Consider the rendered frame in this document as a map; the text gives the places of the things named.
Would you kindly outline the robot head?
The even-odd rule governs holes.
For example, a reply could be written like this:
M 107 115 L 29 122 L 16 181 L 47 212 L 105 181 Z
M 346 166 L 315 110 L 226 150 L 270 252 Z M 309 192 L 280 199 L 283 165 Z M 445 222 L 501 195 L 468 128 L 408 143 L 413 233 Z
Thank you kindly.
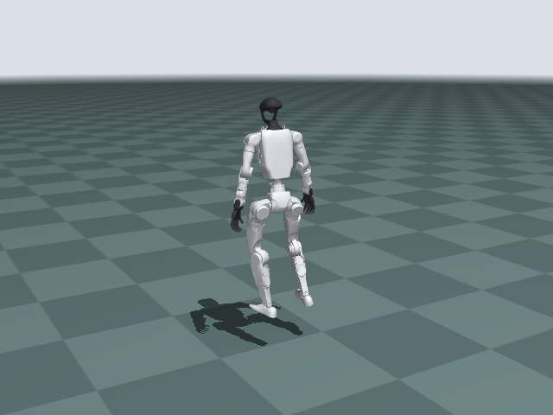
M 280 102 L 279 99 L 267 98 L 267 99 L 262 101 L 259 108 L 260 108 L 260 111 L 261 111 L 263 121 L 266 124 L 268 124 L 268 128 L 266 130 L 271 130 L 271 131 L 283 130 L 283 128 L 279 126 L 279 124 L 276 120 L 278 109 L 282 108 L 282 103 Z M 264 111 L 269 111 L 270 113 L 274 112 L 273 119 L 272 120 L 265 119 Z

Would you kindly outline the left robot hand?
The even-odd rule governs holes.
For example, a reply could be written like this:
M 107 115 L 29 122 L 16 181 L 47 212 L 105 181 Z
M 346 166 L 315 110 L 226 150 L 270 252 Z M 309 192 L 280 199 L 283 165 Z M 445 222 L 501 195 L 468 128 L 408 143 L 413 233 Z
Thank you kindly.
M 244 206 L 240 207 L 240 200 L 237 199 L 235 201 L 233 207 L 234 207 L 234 210 L 233 210 L 233 213 L 232 213 L 231 228 L 234 231 L 240 232 L 240 231 L 242 231 L 242 229 L 238 225 L 238 220 L 240 220 L 240 222 L 243 224 L 243 221 L 242 221 L 241 216 L 240 216 L 240 214 L 241 214 L 240 210 L 243 209 Z

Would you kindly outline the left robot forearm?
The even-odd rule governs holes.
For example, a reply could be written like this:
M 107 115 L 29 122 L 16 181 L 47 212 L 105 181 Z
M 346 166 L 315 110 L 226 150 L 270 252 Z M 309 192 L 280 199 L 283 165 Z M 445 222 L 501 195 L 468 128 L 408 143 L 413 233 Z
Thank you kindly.
M 241 166 L 242 168 L 242 166 Z M 247 178 L 244 178 L 240 175 L 241 168 L 238 174 L 238 186 L 236 191 L 236 198 L 234 200 L 234 203 L 237 199 L 240 200 L 240 207 L 243 207 L 245 205 L 245 197 L 247 192 L 247 186 L 249 184 L 249 180 Z

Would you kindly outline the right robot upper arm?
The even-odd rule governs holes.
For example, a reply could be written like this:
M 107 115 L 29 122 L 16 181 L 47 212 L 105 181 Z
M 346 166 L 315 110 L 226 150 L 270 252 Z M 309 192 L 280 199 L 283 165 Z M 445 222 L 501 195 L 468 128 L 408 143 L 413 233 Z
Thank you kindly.
M 302 134 L 298 131 L 291 131 L 293 136 L 293 149 L 299 158 L 296 162 L 296 168 L 300 171 L 305 170 L 309 166 L 307 153 L 302 141 Z

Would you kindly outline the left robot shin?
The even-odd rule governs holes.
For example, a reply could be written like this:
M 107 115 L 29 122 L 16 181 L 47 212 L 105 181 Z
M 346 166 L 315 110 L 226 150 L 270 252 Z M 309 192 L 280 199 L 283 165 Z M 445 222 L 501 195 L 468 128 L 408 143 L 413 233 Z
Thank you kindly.
M 250 265 L 263 305 L 265 304 L 264 307 L 269 308 L 269 304 L 272 306 L 270 298 L 270 268 L 268 265 L 263 265 L 262 257 L 257 252 L 251 255 Z

